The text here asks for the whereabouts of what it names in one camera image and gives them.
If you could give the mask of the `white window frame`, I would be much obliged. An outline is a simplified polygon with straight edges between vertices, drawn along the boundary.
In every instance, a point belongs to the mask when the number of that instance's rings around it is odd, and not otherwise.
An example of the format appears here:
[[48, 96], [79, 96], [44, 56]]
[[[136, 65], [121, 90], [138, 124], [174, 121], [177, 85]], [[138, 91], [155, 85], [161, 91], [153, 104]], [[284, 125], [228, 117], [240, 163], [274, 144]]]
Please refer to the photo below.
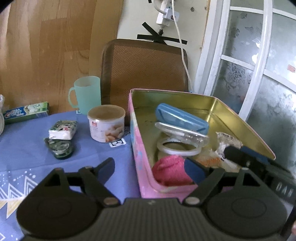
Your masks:
[[295, 2], [210, 1], [193, 91], [218, 93], [247, 120], [264, 79], [295, 91]]

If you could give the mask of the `brown cardboard sheet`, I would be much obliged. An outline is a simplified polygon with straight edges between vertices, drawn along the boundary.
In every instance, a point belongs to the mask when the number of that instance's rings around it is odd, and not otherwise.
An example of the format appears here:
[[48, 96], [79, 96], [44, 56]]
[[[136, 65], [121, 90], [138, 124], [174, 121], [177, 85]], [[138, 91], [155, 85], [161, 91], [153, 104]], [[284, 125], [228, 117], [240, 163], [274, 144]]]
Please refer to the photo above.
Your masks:
[[101, 54], [117, 36], [123, 1], [22, 1], [1, 13], [4, 108], [48, 102], [70, 111], [76, 79], [101, 74]]

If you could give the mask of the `pink soft cloth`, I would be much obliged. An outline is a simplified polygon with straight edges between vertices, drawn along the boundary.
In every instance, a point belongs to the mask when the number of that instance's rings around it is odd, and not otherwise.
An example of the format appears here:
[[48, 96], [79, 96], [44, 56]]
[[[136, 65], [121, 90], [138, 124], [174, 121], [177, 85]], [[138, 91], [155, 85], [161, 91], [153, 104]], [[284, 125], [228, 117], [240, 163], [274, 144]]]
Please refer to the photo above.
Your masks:
[[191, 185], [193, 180], [186, 174], [185, 159], [179, 155], [160, 158], [152, 167], [154, 179], [163, 186]]

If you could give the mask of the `white tissue pack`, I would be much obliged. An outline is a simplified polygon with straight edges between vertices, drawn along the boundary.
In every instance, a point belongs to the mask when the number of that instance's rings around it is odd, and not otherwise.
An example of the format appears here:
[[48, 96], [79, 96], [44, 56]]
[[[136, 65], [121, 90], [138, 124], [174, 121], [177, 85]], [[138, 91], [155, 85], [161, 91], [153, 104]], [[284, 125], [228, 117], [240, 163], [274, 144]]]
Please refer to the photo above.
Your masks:
[[77, 121], [59, 120], [49, 129], [49, 138], [55, 140], [72, 140], [77, 131]]

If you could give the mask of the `white orange soft item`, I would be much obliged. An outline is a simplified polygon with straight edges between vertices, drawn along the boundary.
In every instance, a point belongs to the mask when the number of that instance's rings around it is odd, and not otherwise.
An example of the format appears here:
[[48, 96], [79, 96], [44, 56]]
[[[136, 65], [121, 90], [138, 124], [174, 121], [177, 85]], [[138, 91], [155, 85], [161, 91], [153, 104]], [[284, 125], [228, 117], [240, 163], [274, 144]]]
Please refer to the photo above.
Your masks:
[[224, 150], [229, 146], [240, 149], [243, 143], [227, 133], [217, 132], [218, 147], [215, 151], [204, 148], [196, 157], [196, 161], [205, 167], [223, 168], [226, 172], [238, 173], [241, 166], [225, 158]]

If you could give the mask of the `white wall power adapter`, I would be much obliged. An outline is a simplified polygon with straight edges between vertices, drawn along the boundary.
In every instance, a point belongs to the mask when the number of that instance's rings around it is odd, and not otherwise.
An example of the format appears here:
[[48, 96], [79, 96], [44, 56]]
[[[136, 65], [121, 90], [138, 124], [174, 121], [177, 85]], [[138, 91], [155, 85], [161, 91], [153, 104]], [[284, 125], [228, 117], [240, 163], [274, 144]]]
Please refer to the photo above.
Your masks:
[[156, 24], [169, 27], [172, 22], [178, 22], [179, 13], [173, 10], [173, 1], [152, 1], [154, 9], [158, 12]]

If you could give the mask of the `green toothpaste box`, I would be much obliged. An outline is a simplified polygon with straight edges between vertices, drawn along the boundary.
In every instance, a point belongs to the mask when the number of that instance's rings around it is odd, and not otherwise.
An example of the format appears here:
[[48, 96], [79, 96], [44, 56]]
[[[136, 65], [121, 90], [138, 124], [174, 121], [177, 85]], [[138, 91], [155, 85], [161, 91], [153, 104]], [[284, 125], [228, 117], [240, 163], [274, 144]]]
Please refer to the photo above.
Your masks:
[[3, 113], [4, 123], [18, 123], [21, 121], [43, 118], [49, 115], [49, 103], [40, 102], [7, 110]]

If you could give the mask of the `brown woven tray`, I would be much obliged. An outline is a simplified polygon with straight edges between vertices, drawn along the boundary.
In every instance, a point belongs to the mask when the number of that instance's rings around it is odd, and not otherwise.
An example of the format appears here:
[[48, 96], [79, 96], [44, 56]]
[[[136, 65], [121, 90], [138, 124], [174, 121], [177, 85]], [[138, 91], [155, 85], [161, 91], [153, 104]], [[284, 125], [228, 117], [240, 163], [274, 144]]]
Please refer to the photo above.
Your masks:
[[187, 53], [147, 41], [115, 39], [102, 52], [101, 103], [127, 109], [131, 89], [189, 90]]

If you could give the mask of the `clear tape roll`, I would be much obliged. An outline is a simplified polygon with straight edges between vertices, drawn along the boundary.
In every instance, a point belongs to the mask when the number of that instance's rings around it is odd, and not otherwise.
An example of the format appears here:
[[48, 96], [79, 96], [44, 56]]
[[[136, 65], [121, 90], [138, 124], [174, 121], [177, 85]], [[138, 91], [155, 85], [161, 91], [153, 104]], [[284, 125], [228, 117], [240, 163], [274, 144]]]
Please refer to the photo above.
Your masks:
[[179, 155], [191, 157], [200, 154], [202, 148], [191, 144], [182, 143], [175, 138], [163, 138], [157, 142], [157, 148], [160, 152], [168, 155]]

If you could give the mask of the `pink macaron biscuit tin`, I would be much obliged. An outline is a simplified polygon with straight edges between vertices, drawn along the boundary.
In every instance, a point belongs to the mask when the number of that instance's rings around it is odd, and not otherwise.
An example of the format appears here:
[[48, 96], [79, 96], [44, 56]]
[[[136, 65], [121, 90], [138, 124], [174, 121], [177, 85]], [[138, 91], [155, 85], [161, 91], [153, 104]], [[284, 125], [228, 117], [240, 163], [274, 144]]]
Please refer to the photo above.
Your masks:
[[155, 127], [156, 107], [167, 103], [191, 113], [209, 124], [211, 149], [217, 147], [217, 132], [227, 133], [240, 140], [245, 147], [272, 160], [274, 152], [255, 130], [237, 113], [216, 97], [168, 90], [132, 89], [129, 93], [130, 133], [141, 196], [144, 198], [178, 198], [183, 200], [196, 185], [163, 186], [152, 174], [159, 159], [158, 141], [167, 135]]

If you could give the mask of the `dark green tape dispenser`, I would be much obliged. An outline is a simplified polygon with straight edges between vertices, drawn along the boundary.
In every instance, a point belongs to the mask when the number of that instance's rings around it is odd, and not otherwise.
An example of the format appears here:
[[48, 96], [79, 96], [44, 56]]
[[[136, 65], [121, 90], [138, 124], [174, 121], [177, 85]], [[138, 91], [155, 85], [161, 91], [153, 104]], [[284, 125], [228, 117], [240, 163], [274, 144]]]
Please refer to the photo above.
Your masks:
[[44, 138], [44, 142], [53, 156], [58, 160], [67, 159], [74, 152], [74, 146], [69, 140]]

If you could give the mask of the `blue tablecloth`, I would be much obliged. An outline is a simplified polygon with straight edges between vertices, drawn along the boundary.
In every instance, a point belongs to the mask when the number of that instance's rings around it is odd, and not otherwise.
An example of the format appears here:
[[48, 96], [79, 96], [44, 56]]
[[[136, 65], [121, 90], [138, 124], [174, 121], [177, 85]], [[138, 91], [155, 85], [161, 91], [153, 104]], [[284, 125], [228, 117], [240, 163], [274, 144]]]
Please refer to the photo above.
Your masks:
[[[71, 140], [49, 138], [49, 129], [59, 121], [77, 123]], [[115, 171], [106, 187], [121, 201], [139, 197], [129, 127], [122, 140], [107, 144], [93, 140], [87, 116], [74, 111], [6, 125], [1, 134], [1, 240], [23, 237], [16, 209], [53, 169], [77, 172], [110, 157]]]

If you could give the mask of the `clear plastic case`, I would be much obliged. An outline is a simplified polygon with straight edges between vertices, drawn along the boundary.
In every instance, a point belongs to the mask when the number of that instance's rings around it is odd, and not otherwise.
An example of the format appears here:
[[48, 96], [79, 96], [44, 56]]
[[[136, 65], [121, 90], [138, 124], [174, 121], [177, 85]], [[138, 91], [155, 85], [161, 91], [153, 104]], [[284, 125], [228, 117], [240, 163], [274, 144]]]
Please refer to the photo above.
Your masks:
[[161, 122], [156, 122], [154, 126], [168, 135], [170, 138], [179, 140], [185, 144], [193, 145], [196, 147], [204, 147], [210, 142], [207, 135], [203, 135], [199, 132]]

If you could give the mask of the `blue glasses case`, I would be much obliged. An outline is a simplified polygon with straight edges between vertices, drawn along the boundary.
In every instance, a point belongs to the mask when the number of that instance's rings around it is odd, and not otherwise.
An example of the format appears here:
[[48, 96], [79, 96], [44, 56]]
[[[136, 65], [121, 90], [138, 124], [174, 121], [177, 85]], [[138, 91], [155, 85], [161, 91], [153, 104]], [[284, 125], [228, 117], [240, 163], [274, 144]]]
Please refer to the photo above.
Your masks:
[[205, 120], [174, 106], [161, 103], [156, 107], [155, 114], [159, 122], [199, 132], [202, 135], [208, 134], [209, 124]]

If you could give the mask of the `round cookie tub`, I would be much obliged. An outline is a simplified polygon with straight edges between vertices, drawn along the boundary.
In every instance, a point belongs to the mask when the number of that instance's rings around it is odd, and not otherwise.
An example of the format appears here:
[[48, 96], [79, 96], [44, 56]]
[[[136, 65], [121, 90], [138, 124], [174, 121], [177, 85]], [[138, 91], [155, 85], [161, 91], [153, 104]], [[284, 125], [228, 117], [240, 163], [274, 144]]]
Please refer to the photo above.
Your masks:
[[88, 112], [91, 137], [100, 143], [119, 140], [125, 130], [125, 109], [111, 104], [100, 105]]

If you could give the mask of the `mint green plastic mug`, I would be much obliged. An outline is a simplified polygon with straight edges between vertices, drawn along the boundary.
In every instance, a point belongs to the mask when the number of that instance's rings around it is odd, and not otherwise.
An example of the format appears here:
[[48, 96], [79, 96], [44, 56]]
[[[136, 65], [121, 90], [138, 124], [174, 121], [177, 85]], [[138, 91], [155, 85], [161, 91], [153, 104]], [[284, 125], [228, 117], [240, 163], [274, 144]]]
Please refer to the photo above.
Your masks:
[[[71, 101], [71, 92], [75, 91], [77, 104]], [[101, 105], [100, 78], [85, 76], [77, 79], [74, 86], [69, 89], [68, 102], [72, 108], [78, 108], [81, 114], [87, 115], [92, 108]]]

